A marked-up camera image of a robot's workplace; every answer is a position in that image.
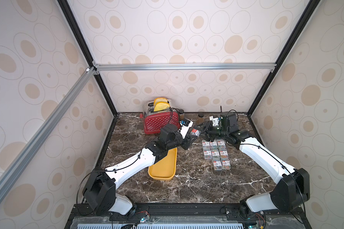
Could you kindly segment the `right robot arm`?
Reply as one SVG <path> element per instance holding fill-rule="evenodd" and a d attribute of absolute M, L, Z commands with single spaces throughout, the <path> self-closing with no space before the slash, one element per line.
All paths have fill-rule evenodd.
<path fill-rule="evenodd" d="M 196 126 L 206 141 L 222 139 L 253 159 L 272 178 L 276 187 L 271 192 L 241 201 L 240 211 L 247 215 L 266 210 L 291 212 L 310 199 L 310 175 L 296 169 L 266 149 L 249 131 L 240 129 L 234 111 L 211 116 Z"/>

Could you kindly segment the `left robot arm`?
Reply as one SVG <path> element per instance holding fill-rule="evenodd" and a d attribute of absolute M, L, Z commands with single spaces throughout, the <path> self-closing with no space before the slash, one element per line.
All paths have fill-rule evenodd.
<path fill-rule="evenodd" d="M 194 123 L 187 120 L 177 128 L 172 124 L 164 126 L 158 138 L 148 142 L 140 152 L 125 161 L 106 169 L 97 167 L 86 177 L 88 178 L 82 195 L 93 212 L 99 216 L 108 211 L 126 215 L 133 208 L 133 203 L 126 196 L 116 193 L 116 190 L 130 177 L 141 170 L 163 160 L 169 150 L 177 147 L 188 149 L 197 139 L 189 135 Z"/>

